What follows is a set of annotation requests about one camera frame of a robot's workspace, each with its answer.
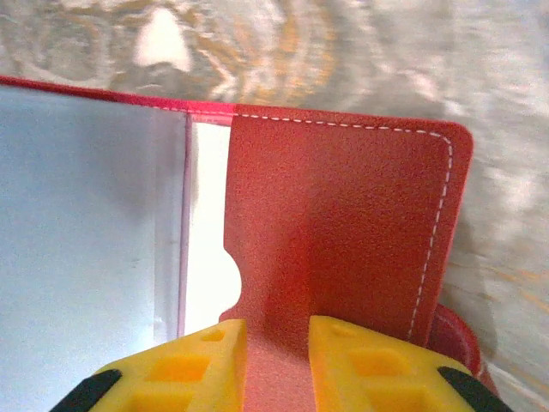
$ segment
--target red folder cover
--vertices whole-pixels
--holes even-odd
[[[493,388],[474,334],[437,304],[473,150],[459,124],[0,83],[231,126],[225,247],[242,294],[222,319],[248,322],[247,410],[314,405],[315,314],[452,356]]]

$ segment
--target wooden surface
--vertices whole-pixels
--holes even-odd
[[[465,124],[443,302],[549,410],[549,0],[0,0],[0,36],[3,74]]]

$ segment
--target textured leather surface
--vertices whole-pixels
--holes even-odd
[[[246,410],[314,410],[310,315],[426,344],[472,139],[429,120],[236,113],[225,242],[242,294],[221,318],[248,321]]]

